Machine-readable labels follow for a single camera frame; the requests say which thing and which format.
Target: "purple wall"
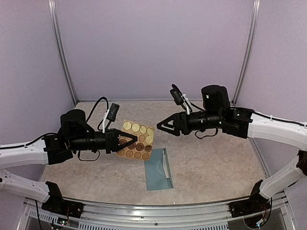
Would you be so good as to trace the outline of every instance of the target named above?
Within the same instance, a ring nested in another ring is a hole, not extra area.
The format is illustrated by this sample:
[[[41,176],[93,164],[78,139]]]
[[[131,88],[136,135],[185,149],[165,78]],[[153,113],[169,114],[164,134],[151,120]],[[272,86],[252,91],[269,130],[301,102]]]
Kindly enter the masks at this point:
[[[192,99],[222,84],[232,96],[253,0],[57,1],[68,66],[80,100]]]
[[[57,131],[73,107],[61,69],[47,1],[1,1],[0,144]],[[42,166],[9,169],[38,179]],[[0,193],[0,229],[14,229],[24,199]]]
[[[266,114],[307,121],[307,2],[262,1],[255,43],[238,105]],[[257,140],[271,173],[285,166],[297,149]],[[299,230],[307,225],[307,180],[286,194]]]

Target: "wire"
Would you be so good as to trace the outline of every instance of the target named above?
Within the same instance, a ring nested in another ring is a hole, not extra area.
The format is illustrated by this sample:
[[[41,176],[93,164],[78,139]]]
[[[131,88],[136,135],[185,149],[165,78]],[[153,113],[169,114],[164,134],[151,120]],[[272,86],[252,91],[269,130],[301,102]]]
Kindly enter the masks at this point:
[[[88,122],[88,120],[91,118],[95,108],[97,107],[98,103],[101,101],[101,100],[105,100],[106,101],[106,109],[108,110],[109,109],[109,101],[107,100],[106,97],[101,97],[98,99],[98,101],[96,101],[96,103],[94,104],[94,106],[92,107],[92,110],[90,112],[90,114],[88,115],[87,119],[86,119],[86,122]]]
[[[42,228],[42,223],[40,222],[40,218],[39,218],[39,212],[38,212],[38,204],[37,204],[37,200],[34,200],[34,201],[35,201],[35,204],[36,204],[36,212],[37,212],[38,224],[39,224],[40,230],[43,230],[43,228]]]
[[[273,121],[280,121],[280,122],[295,124],[295,125],[299,125],[299,126],[303,126],[303,127],[305,126],[304,124],[299,123],[297,121],[283,120],[283,119],[279,119],[279,118],[275,118],[275,117],[271,118],[270,116],[266,116],[266,115],[263,115],[263,114],[260,114],[260,113],[257,113],[257,112],[253,112],[253,113],[256,114],[256,115],[262,116],[264,118],[267,118],[267,119],[272,119]]]
[[[96,160],[98,160],[98,158],[100,157],[100,151],[99,151],[99,150],[97,150],[97,151],[98,151],[98,157],[97,157],[95,160],[82,160],[82,159],[80,158],[81,151],[78,151],[78,159],[79,159],[80,161],[96,161]]]
[[[196,132],[195,132],[195,136],[198,138],[198,139],[204,139],[204,138],[207,138],[207,137],[214,137],[214,136],[216,136],[217,134],[218,134],[218,132],[219,132],[219,130],[216,128],[215,129],[215,133],[213,134],[213,135],[205,135],[205,136],[203,136],[203,137],[199,137],[199,136],[197,136],[197,133],[198,132],[200,132],[200,130],[197,130]]]
[[[102,122],[103,122],[103,120],[102,120],[102,121],[98,124],[98,126],[97,126],[97,130],[99,130],[99,131],[102,131],[102,128],[100,128]],[[105,128],[105,129],[109,128],[111,122],[112,122],[112,121],[109,121],[109,122],[108,122],[108,124],[106,125],[106,128]]]
[[[269,219],[271,217],[271,213],[272,213],[272,206],[273,206],[273,198],[271,197],[271,207],[270,207],[269,216],[268,216],[268,218],[265,220],[265,222],[260,227],[264,226],[269,221]]]
[[[15,149],[15,148],[21,148],[21,147],[26,147],[29,145],[32,145],[33,143],[37,142],[41,138],[48,136],[48,135],[56,135],[57,133],[45,133],[41,135],[40,137],[36,138],[35,140],[30,141],[29,143],[26,143],[25,145],[15,145],[15,146],[7,146],[7,147],[0,147],[0,150],[9,150],[9,149]]]
[[[194,103],[192,103],[192,102],[191,102],[191,105],[192,105],[193,107],[195,107],[195,108],[197,108],[197,109],[201,110],[201,111],[205,111],[204,109],[202,109],[202,108],[198,107],[197,105],[195,105],[195,104],[194,104]]]
[[[68,226],[68,223],[69,223],[69,207],[67,209],[67,223],[66,223],[66,226]]]
[[[265,211],[265,214],[264,216],[262,217],[262,219],[264,219],[264,223],[262,225],[259,225],[259,226],[255,226],[255,227],[250,227],[247,225],[247,223],[245,222],[246,219],[243,219],[243,222],[245,224],[246,227],[248,227],[249,229],[260,229],[262,228],[270,219],[270,216],[271,216],[271,213],[272,213],[272,205],[273,205],[273,198],[271,197],[271,205],[270,205],[270,212],[269,212],[269,215],[267,216],[267,208],[264,207],[264,211]]]

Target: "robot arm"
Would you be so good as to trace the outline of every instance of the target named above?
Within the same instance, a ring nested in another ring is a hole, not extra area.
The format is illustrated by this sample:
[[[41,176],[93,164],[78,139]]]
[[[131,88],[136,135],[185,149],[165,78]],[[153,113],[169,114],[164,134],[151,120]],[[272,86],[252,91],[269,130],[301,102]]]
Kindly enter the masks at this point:
[[[0,191],[10,192],[37,200],[42,209],[60,215],[80,218],[83,204],[64,200],[59,187],[52,182],[36,182],[14,175],[5,170],[14,166],[28,164],[58,164],[73,157],[81,150],[96,152],[106,150],[116,152],[137,141],[137,137],[117,129],[105,128],[106,119],[109,124],[115,121],[119,105],[112,104],[103,119],[102,131],[94,131],[85,119],[85,112],[74,109],[62,115],[61,128],[58,133],[48,133],[29,143],[0,146]],[[119,136],[131,140],[120,145]]]
[[[268,207],[268,200],[277,192],[307,176],[307,123],[287,121],[264,115],[246,108],[235,108],[225,87],[206,86],[201,90],[205,110],[180,112],[157,124],[159,130],[180,136],[197,130],[221,129],[223,133],[240,138],[263,138],[285,143],[300,149],[293,160],[271,177],[257,182],[247,200],[230,204],[233,217],[249,215]],[[177,105],[183,105],[183,97],[173,85],[171,94]]]

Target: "speckled table surface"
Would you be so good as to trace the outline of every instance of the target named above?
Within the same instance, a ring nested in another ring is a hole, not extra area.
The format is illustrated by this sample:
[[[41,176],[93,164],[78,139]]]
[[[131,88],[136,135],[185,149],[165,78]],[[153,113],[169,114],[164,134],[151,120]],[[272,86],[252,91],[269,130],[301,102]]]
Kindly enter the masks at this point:
[[[117,102],[120,109],[111,127],[121,129],[124,119],[155,125],[182,111],[173,101]],[[86,115],[94,103],[78,103]],[[96,128],[105,113],[100,103],[89,124]],[[76,156],[62,164],[46,167],[41,181],[58,184],[62,195],[105,203],[131,205],[171,205],[212,202],[247,196],[255,182],[264,178],[261,167],[246,139],[219,132],[213,138],[197,139],[193,133],[175,137],[154,132],[154,148],[167,149],[174,188],[147,191],[144,162],[105,154],[95,162],[79,161]],[[83,159],[95,154],[84,151]]]

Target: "metal frame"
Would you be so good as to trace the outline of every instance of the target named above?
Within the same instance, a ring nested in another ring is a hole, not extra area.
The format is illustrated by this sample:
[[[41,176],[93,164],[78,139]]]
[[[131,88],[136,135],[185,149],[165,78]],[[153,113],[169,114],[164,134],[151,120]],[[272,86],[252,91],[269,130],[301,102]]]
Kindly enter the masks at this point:
[[[246,75],[246,72],[247,72],[247,69],[248,69],[248,63],[249,63],[251,51],[252,51],[253,44],[254,44],[254,38],[255,38],[255,34],[256,34],[259,10],[260,10],[260,0],[254,0],[253,13],[252,13],[250,27],[249,27],[249,33],[248,33],[248,42],[247,42],[247,45],[246,45],[243,63],[242,63],[242,67],[241,67],[241,70],[240,70],[239,80],[237,82],[234,97],[232,99],[233,104],[236,104],[238,99],[239,99],[239,95],[240,95],[241,90],[242,90],[244,78],[245,78],[245,75]]]
[[[59,57],[65,75],[65,80],[69,88],[71,99],[74,105],[76,105],[78,103],[78,99],[71,80],[71,76],[68,70],[67,61],[63,50],[55,0],[48,0],[48,3],[49,3],[50,16],[55,34],[56,44],[58,47]],[[236,91],[232,100],[233,105],[235,105],[238,101],[240,92],[242,90],[246,71],[248,68],[248,63],[257,27],[259,9],[260,9],[260,0],[254,0],[251,24],[248,34],[248,42],[239,75],[239,80],[236,86]],[[259,148],[257,147],[255,140],[250,138],[249,141],[260,162],[265,177],[269,177],[268,168],[259,152]],[[228,204],[234,200],[241,200],[243,198],[244,197],[233,200],[220,201],[220,202],[193,204],[193,205],[176,205],[176,206],[175,205],[174,206],[132,206],[132,205],[129,206],[129,205],[116,205],[116,204],[106,204],[106,203],[77,200],[85,204],[84,212],[82,214],[81,219],[71,218],[71,220],[79,222],[79,227],[84,224],[87,225],[94,224],[95,226],[100,225],[100,226],[109,226],[113,228],[119,227],[121,229],[131,229],[131,228],[192,229],[194,227],[217,225],[225,223],[229,220],[241,219],[242,217],[239,218],[231,217]],[[285,193],[280,192],[277,195],[275,195],[273,198],[273,202],[274,202],[273,209],[280,208],[282,210],[283,218],[287,229],[295,230],[293,214],[286,199]],[[24,230],[29,220],[29,217],[36,218],[35,214],[36,214],[35,203],[32,200],[26,199],[23,205],[23,210],[17,229]],[[40,209],[40,215],[44,215],[42,221],[47,221],[49,223],[51,223],[51,220],[54,218],[62,217],[41,209]]]
[[[70,218],[77,221],[79,228],[92,226],[111,229],[199,229],[209,226],[225,225],[228,221],[241,219],[232,218],[228,204],[234,200],[221,202],[174,205],[174,206],[133,206],[81,201],[85,204],[81,219]],[[280,192],[273,198],[273,209],[280,208],[288,230],[295,230],[291,218],[288,201],[284,192]],[[29,217],[36,218],[36,207],[32,200],[26,199],[23,207],[23,215],[18,225],[18,230],[24,230]],[[51,223],[52,219],[64,218],[48,211],[39,210],[42,221]]]
[[[67,84],[67,87],[68,87],[68,90],[71,96],[71,100],[73,104],[76,105],[78,103],[78,98],[77,98],[77,94],[76,94],[75,88],[71,80],[71,75],[69,73],[67,61],[66,61],[65,54],[64,54],[61,33],[59,30],[58,14],[57,14],[57,7],[56,7],[55,0],[48,0],[48,5],[49,5],[53,32],[54,32],[54,36],[55,36],[55,40],[56,40],[56,44],[58,48],[59,58],[60,58],[61,65],[63,68],[64,76],[65,76],[65,81],[66,81],[66,84]]]

